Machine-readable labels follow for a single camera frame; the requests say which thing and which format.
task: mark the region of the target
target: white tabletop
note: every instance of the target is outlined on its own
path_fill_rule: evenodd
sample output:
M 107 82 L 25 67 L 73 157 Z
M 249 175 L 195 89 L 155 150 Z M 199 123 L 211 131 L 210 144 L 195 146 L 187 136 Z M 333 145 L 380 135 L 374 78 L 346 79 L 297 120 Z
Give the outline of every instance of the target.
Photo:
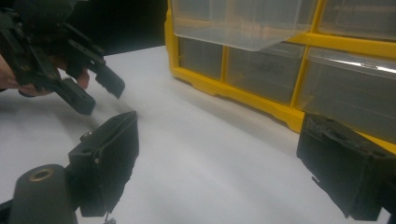
M 0 93 L 0 203 L 19 176 L 66 166 L 86 132 L 122 112 L 139 116 L 140 155 L 113 214 L 119 224 L 386 223 L 345 219 L 296 158 L 298 134 L 251 108 L 172 77 L 165 47 L 106 57 L 126 83 L 119 100 L 92 77 L 97 105 L 81 116 L 56 94 Z M 81 217 L 79 223 L 103 223 Z

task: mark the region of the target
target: yellow storage organizer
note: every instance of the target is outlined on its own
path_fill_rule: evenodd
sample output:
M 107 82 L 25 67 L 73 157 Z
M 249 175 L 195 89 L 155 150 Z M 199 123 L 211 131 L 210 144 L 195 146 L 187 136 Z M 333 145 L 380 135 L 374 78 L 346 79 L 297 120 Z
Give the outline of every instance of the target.
M 165 40 L 171 73 L 199 91 L 269 113 L 297 133 L 304 111 L 309 111 L 340 120 L 396 154 L 396 26 L 363 21 L 368 26 L 364 28 L 360 23 L 367 16 L 373 22 L 396 19 L 396 6 L 362 2 L 362 6 L 352 6 L 357 2 L 318 0 L 309 32 L 250 52 L 175 36 L 168 0 Z M 282 58 L 287 67 L 277 66 Z M 200 66 L 195 68 L 190 62 Z M 283 77 L 260 77 L 261 70 Z M 261 91 L 258 84 L 272 92 Z M 365 116 L 376 122 L 365 122 Z

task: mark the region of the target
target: dark background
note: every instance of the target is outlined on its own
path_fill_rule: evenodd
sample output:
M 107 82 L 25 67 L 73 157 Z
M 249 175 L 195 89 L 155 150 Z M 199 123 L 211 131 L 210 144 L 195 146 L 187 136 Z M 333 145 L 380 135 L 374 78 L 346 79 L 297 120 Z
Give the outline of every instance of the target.
M 164 45 L 166 9 L 166 0 L 89 0 L 76 3 L 68 22 L 109 55 Z

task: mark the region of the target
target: black mechanical part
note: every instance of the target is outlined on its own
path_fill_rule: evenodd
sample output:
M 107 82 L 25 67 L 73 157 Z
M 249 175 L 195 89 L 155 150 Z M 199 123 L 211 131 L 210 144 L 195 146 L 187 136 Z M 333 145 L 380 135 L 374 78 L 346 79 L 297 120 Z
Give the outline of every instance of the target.
M 138 154 L 136 113 L 109 119 L 81 137 L 66 168 L 51 164 L 22 175 L 13 200 L 0 204 L 0 224 L 76 224 L 78 208 L 84 217 L 111 213 Z
M 395 175 L 396 156 L 335 120 L 305 114 L 297 157 L 345 217 L 377 220 L 381 207 L 396 204 L 380 200 L 396 193 L 386 187 Z M 387 195 L 380 196 L 384 189 Z
M 96 74 L 106 90 L 120 98 L 125 83 L 106 66 L 104 51 L 65 21 L 67 0 L 16 0 L 14 9 L 0 9 L 0 54 L 20 85 L 55 91 L 78 113 L 90 115 L 95 101 L 79 85 L 64 82 L 49 60 L 67 61 L 66 74 L 79 78 L 83 68 Z

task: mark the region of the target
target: human hand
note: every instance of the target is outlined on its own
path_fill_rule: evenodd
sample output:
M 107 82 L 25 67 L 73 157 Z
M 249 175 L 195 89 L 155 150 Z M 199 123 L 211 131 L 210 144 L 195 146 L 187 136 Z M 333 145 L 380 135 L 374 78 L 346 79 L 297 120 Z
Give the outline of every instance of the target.
M 62 57 L 49 57 L 49 60 L 55 67 L 60 69 L 65 69 L 67 66 L 67 61 Z M 84 68 L 81 75 L 77 79 L 77 84 L 84 90 L 88 88 L 90 82 L 90 75 L 88 74 L 88 69 Z M 8 66 L 7 62 L 0 55 L 0 89 L 18 89 L 19 91 L 31 95 L 31 96 L 42 96 L 47 95 L 50 91 L 38 91 L 35 89 L 33 84 L 27 84 L 21 86 L 13 74 L 11 68 Z

